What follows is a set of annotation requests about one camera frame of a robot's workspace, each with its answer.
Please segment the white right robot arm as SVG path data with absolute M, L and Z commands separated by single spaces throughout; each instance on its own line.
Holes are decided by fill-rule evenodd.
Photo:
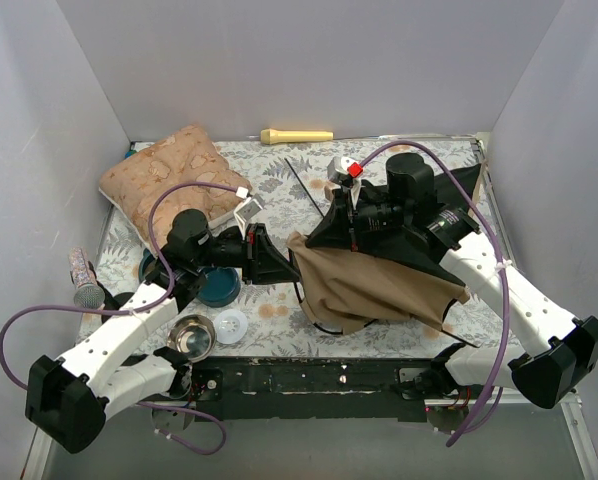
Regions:
M 470 205 L 478 168 L 433 169 L 406 152 L 387 160 L 382 185 L 362 173 L 351 158 L 331 161 L 329 210 L 296 251 L 314 318 L 410 315 L 440 327 L 454 303 L 475 294 L 519 345 L 447 348 L 410 384 L 426 394 L 450 398 L 466 386 L 499 386 L 549 409 L 594 369 L 598 319 L 556 305 L 504 259 Z

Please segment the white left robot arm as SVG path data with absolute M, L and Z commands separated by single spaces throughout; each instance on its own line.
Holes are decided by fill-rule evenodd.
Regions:
M 209 267 L 238 268 L 246 283 L 270 285 L 299 279 L 261 223 L 244 231 L 230 227 L 212 235 L 206 216 L 188 209 L 173 220 L 163 248 L 174 267 L 168 286 L 159 262 L 124 304 L 84 341 L 56 359 L 42 356 L 28 374 L 25 415 L 66 451 L 88 447 L 117 413 L 153 395 L 184 398 L 192 386 L 191 365 L 162 347 L 133 365 L 127 359 L 157 329 L 173 320 L 197 295 Z

